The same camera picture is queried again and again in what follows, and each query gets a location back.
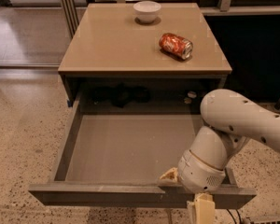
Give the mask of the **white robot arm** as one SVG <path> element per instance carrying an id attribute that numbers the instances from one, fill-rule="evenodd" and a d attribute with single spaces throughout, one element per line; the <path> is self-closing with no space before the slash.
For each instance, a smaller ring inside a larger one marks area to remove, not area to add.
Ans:
<path id="1" fill-rule="evenodd" d="M 208 92 L 200 111 L 205 122 L 178 165 L 161 176 L 194 193 L 187 202 L 190 224 L 213 224 L 213 193 L 225 178 L 225 168 L 250 139 L 280 153 L 280 114 L 226 89 Z"/>

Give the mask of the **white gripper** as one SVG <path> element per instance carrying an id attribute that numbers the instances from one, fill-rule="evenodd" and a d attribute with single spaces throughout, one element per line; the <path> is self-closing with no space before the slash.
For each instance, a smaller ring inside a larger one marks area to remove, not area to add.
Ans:
<path id="1" fill-rule="evenodd" d="M 196 158 L 189 150 L 186 150 L 177 168 L 173 167 L 160 176 L 160 180 L 167 180 L 181 185 L 194 195 L 192 202 L 187 201 L 189 213 L 189 224 L 214 224 L 216 205 L 213 196 L 214 192 L 222 184 L 225 172 L 210 167 Z"/>

